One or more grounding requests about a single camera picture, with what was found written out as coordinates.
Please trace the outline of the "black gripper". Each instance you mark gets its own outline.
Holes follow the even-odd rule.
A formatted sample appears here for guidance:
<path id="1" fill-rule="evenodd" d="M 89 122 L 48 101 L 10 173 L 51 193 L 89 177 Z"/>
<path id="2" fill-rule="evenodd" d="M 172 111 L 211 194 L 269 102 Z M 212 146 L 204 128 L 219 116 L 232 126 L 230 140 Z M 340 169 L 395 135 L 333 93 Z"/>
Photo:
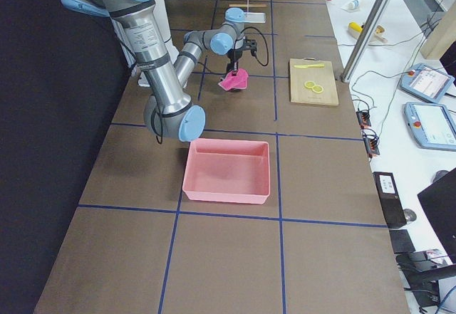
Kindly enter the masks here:
<path id="1" fill-rule="evenodd" d="M 239 70 L 237 63 L 243 55 L 243 50 L 243 48 L 233 48 L 228 51 L 227 57 L 229 63 L 227 64 L 225 72 L 227 75 L 232 72 L 232 76 L 237 76 Z"/>

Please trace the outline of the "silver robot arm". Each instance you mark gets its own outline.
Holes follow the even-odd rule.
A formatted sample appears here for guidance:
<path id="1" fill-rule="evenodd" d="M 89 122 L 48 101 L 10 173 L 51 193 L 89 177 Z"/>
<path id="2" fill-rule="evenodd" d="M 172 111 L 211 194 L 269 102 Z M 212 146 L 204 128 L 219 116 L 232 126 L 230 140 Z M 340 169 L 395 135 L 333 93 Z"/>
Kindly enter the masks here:
<path id="1" fill-rule="evenodd" d="M 220 28 L 187 33 L 184 47 L 173 61 L 155 20 L 155 0 L 61 0 L 61 3 L 73 11 L 109 17 L 123 27 L 135 61 L 152 88 L 144 118 L 147 128 L 157 138 L 191 142 L 202 134 L 205 112 L 184 92 L 185 83 L 204 50 L 223 56 L 243 44 L 246 22 L 243 10 L 228 9 Z"/>

